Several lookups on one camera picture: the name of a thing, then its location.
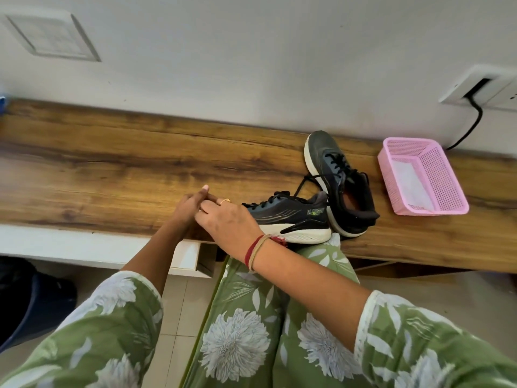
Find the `person's left hand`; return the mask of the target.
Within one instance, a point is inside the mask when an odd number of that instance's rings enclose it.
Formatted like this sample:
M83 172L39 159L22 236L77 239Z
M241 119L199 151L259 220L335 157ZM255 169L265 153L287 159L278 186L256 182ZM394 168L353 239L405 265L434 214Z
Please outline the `person's left hand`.
M175 241L182 240L184 236L188 233L189 229L193 226L195 222L195 214L198 212L199 209L199 207L188 207L184 203L184 196L178 202L171 216L171 219L167 223L169 235L171 239Z

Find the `person's right hand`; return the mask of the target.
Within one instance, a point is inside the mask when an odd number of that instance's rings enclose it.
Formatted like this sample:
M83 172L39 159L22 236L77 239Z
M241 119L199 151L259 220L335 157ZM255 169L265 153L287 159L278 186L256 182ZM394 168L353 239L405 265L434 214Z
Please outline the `person's right hand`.
M264 233L248 209L233 203L233 212L227 221L220 223L197 223L232 258L244 263L249 247Z

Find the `person's left forearm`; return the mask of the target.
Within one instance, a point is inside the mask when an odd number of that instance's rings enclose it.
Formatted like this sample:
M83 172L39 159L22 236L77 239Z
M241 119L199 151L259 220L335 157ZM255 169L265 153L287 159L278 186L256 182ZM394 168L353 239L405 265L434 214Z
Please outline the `person's left forearm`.
M162 295L175 249L184 239L187 230L179 222L165 223L121 271L142 275Z

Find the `person's right forearm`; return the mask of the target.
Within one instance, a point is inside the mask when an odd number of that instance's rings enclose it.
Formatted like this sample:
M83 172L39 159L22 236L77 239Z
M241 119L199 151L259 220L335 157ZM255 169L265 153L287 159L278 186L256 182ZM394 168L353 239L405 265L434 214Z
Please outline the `person's right forearm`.
M253 270L305 306L354 351L360 318L372 291L272 239L258 251Z

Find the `beige wrist band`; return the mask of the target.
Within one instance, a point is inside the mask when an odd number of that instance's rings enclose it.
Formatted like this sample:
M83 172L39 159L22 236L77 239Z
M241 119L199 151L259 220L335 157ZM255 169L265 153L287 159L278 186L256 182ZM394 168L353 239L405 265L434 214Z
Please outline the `beige wrist band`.
M245 259L244 259L244 263L248 267L249 271L253 271L253 263L255 261L256 255L258 254L259 250L262 248L262 245L264 244L264 242L267 241L268 239L271 239L271 235L264 234L264 235L258 237L253 242L253 244L249 247L249 249L246 253Z

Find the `black sneaker with white sole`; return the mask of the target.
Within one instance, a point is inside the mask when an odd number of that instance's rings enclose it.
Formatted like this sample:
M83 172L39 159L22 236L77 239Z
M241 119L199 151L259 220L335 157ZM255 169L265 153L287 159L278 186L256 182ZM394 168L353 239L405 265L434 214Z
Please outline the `black sneaker with white sole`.
M334 231L357 238L375 226L375 210L368 175L352 168L335 139L319 130L311 133L303 152L308 174L298 186L313 182L327 193L327 215Z
M327 214L327 193L320 191L309 199L277 191L260 203L242 203L264 234L287 243L316 245L328 241L332 230Z

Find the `green floral dress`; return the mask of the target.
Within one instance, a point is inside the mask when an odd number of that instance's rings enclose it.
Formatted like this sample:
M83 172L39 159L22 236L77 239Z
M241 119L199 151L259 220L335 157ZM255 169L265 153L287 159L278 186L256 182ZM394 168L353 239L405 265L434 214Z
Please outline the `green floral dress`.
M184 388L517 388L517 364L446 317L374 290L348 350L229 258ZM164 306L142 275L101 282L0 388L141 388Z

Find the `dark blue bin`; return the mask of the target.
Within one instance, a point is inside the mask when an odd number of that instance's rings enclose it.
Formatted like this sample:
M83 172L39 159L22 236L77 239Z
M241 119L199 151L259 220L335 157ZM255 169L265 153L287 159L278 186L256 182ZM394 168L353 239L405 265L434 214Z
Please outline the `dark blue bin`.
M0 255L0 354L56 329L75 309L77 289L29 261Z

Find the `white paper sheet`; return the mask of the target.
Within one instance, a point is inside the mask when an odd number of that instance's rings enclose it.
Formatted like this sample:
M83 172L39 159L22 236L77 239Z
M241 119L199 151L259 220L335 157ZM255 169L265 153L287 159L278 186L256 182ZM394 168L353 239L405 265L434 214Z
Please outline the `white paper sheet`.
M430 195L424 188L413 165L409 162L393 162L393 173L397 179L400 194L414 209L434 210Z

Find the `pink plastic mesh basket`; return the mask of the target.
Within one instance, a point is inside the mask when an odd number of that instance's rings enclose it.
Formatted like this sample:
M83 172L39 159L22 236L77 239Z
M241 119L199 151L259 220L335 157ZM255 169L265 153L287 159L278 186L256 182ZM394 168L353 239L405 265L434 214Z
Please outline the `pink plastic mesh basket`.
M393 162L409 162L430 195L434 210L414 209L400 194ZM436 141L426 138L388 137L378 163L393 211L404 216L464 215L469 204L449 160Z

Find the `white wall switch plate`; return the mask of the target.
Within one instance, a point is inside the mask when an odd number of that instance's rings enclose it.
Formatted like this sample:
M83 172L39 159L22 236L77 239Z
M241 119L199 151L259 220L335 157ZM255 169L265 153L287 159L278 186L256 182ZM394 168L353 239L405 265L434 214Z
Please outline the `white wall switch plate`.
M71 12L0 6L0 21L34 56L101 62L87 32Z

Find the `white wall socket plate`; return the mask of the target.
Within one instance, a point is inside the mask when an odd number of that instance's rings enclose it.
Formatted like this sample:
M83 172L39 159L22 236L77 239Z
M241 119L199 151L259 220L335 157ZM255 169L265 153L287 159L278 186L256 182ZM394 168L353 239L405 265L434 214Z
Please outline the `white wall socket plate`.
M477 64L465 72L439 100L468 105L467 95L483 109L517 112L517 67Z

